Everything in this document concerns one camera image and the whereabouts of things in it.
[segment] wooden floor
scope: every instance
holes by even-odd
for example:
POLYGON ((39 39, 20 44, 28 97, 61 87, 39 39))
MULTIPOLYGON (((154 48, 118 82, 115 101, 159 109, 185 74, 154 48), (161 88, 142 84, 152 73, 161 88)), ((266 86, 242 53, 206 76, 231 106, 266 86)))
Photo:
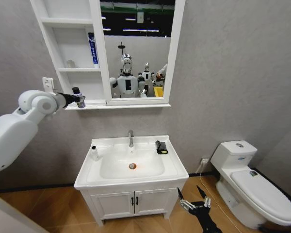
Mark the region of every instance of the wooden floor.
MULTIPOLYGON (((216 191, 216 178, 214 176, 203 176, 202 180, 242 233, 259 233, 257 230, 243 226, 229 211, 216 191)), ((202 186, 199 177, 190 177, 182 190, 186 200, 202 200, 196 185, 210 196, 202 186)), ((105 225, 99 227, 80 192, 73 187, 1 193, 0 197, 51 233, 202 232, 197 218, 182 209, 179 203, 176 203, 169 219, 164 219, 163 215, 129 217, 106 220, 105 225)), ((211 202, 210 216, 223 233, 238 232, 214 201, 211 202)))

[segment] sink cabinet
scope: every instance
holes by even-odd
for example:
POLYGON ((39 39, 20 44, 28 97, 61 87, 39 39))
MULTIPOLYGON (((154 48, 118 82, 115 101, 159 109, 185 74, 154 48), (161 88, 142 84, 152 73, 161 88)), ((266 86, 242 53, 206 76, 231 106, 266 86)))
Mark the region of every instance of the sink cabinet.
POLYGON ((91 190, 82 190, 81 193, 99 226, 103 226, 105 219, 120 217, 164 214, 169 218, 178 198, 176 188, 94 195, 91 190))
POLYGON ((97 224, 103 220, 164 214, 169 218, 178 190, 189 178, 169 136, 93 139, 98 159, 89 149, 74 187, 79 190, 97 224), (155 142, 166 143, 168 154, 158 154, 155 142))

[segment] white robotic arm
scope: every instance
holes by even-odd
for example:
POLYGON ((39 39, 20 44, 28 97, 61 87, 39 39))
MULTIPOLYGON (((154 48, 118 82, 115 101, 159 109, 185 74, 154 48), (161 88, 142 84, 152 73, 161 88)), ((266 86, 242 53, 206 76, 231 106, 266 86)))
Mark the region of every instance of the white robotic arm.
POLYGON ((18 98, 19 107, 0 116, 0 171, 7 168, 38 132, 38 123, 48 115, 83 98, 63 93, 31 90, 18 98))

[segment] mirror frame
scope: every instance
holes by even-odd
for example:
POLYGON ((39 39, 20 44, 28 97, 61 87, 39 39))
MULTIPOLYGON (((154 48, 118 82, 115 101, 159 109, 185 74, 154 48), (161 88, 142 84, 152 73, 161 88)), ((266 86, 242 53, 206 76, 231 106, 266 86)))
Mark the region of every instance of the mirror frame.
POLYGON ((182 18, 185 6, 185 0, 175 1, 175 11, 173 18, 173 26, 171 30, 170 47, 168 53, 168 66, 166 71, 166 80, 164 86, 163 97, 149 97, 149 98, 112 98, 111 87, 109 82, 108 60, 106 54, 104 33, 101 20, 100 0, 90 0, 92 20, 94 26, 95 40, 98 45, 97 53, 100 64, 101 78, 103 83, 103 91, 108 106, 116 105, 155 105, 159 107, 170 106, 169 96, 171 90, 172 79, 174 76, 175 62, 178 51, 178 43, 182 26, 182 18))

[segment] small bottle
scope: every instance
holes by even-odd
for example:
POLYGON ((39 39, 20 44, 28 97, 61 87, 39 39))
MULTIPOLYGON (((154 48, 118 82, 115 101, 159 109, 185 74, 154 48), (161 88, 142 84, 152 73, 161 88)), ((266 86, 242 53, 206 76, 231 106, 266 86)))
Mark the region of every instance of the small bottle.
POLYGON ((91 151, 90 151, 90 154, 91 158, 94 160, 94 161, 97 161, 99 159, 99 156, 98 156, 98 151, 97 151, 97 148, 96 146, 92 146, 91 147, 91 151))
POLYGON ((79 88, 78 87, 73 87, 72 91, 73 91, 74 96, 80 98, 80 101, 77 102, 78 107, 79 108, 85 108, 85 102, 84 102, 85 96, 83 96, 83 94, 80 92, 79 88))

